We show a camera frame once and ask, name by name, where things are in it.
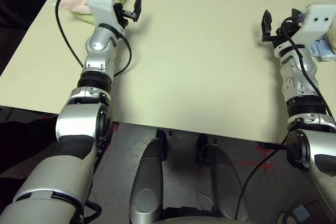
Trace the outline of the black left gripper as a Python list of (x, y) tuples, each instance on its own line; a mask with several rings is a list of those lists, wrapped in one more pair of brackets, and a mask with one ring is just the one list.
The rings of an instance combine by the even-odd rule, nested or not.
[(132, 12), (123, 10), (123, 5), (117, 3), (114, 5), (114, 12), (117, 17), (118, 24), (122, 28), (126, 28), (128, 25), (128, 19), (133, 20), (134, 22), (138, 21), (138, 16), (141, 13), (142, 0), (135, 0), (134, 10)]

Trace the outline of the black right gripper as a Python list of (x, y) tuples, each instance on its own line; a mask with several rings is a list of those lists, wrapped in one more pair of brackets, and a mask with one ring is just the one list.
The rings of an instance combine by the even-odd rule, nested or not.
[[(300, 16), (300, 10), (291, 9), (291, 18), (298, 19)], [(287, 21), (285, 23), (285, 30), (289, 37), (292, 37), (298, 30), (300, 26), (298, 23)], [(282, 43), (288, 41), (287, 36), (283, 32), (283, 29), (279, 27), (276, 30), (275, 35), (271, 35), (271, 13), (268, 10), (264, 11), (262, 21), (261, 21), (261, 30), (262, 30), (262, 42), (270, 42), (274, 48), (277, 48)]]

